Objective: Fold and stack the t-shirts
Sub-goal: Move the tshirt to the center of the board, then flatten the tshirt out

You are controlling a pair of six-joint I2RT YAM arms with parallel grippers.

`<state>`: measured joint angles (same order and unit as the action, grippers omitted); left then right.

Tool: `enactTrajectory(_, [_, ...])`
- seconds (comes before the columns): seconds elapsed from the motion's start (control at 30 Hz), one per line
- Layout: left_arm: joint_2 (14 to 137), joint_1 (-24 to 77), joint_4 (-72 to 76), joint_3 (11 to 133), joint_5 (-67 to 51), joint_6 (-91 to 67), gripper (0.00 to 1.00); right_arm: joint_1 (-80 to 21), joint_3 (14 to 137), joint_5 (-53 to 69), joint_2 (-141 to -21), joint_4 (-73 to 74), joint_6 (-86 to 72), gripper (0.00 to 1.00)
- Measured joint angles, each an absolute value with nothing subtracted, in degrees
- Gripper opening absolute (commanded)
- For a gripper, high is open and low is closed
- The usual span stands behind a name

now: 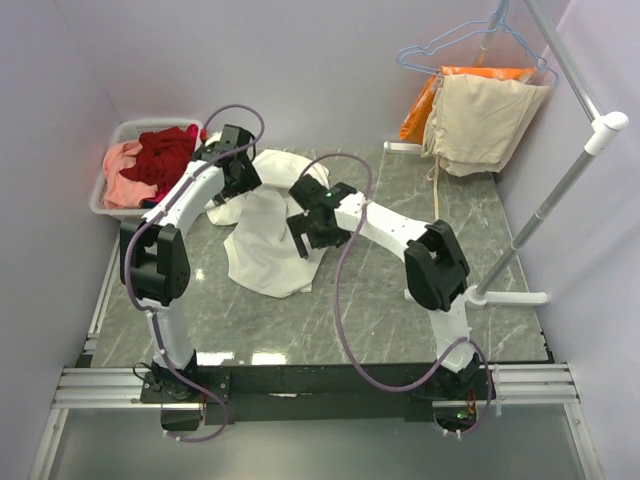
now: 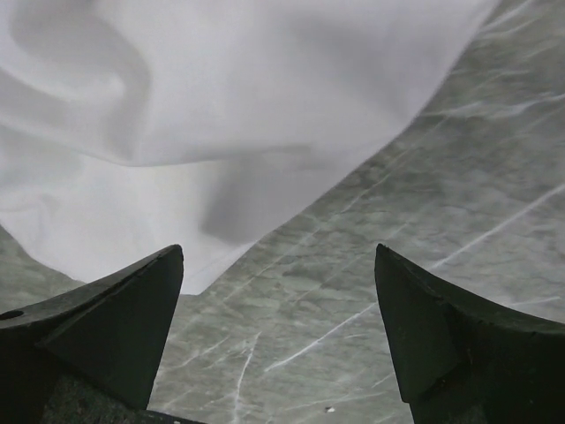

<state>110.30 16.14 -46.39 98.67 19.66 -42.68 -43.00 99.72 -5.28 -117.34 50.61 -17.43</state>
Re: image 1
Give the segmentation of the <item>white floral print t-shirt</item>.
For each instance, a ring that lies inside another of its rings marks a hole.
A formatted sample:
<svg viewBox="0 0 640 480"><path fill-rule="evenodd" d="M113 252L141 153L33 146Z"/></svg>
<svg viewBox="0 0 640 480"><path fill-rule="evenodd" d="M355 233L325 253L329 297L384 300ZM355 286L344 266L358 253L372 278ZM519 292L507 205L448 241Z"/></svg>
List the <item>white floral print t-shirt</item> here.
<svg viewBox="0 0 640 480"><path fill-rule="evenodd" d="M313 165L304 156L273 149L259 153L253 165L261 186L220 205L210 201L205 206L212 224L233 228L223 242L228 277L248 290L274 298L308 293L324 251L313 250L307 259L299 256L287 219L302 209L289 189L302 172L327 187L329 170Z"/></svg>

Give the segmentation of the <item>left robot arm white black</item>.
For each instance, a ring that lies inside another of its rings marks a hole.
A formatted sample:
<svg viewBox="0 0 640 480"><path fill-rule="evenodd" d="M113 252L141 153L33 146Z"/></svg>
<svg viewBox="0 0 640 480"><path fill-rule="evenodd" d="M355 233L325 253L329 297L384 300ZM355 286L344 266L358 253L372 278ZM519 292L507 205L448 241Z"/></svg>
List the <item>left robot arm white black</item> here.
<svg viewBox="0 0 640 480"><path fill-rule="evenodd" d="M225 125L217 140L196 149L157 206L121 223L121 282L145 314L154 344L147 383L164 387L179 402L193 399L200 388L181 300L191 278L184 237L209 201L224 202L261 185L252 164L256 143L250 131Z"/></svg>

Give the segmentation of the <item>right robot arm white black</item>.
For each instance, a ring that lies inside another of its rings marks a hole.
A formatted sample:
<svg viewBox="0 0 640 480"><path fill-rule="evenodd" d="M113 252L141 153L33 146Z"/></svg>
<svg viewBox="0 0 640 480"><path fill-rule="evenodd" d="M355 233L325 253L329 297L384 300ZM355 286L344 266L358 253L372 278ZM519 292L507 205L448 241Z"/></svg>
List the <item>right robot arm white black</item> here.
<svg viewBox="0 0 640 480"><path fill-rule="evenodd" d="M470 267L449 224L414 220L370 201L352 186L331 188L313 176L301 176L289 189L302 212L287 220L298 254L340 247L334 280L333 314L343 350L357 373L373 387L405 393L426 384L440 369L444 395L460 399L474 386L471 367L489 370L488 359L470 337L465 293ZM348 343L340 304L340 283L346 257L355 240L363 236L399 258L405 268L409 298L429 311L436 338L437 360L419 379L402 386L384 384L371 376L356 359Z"/></svg>

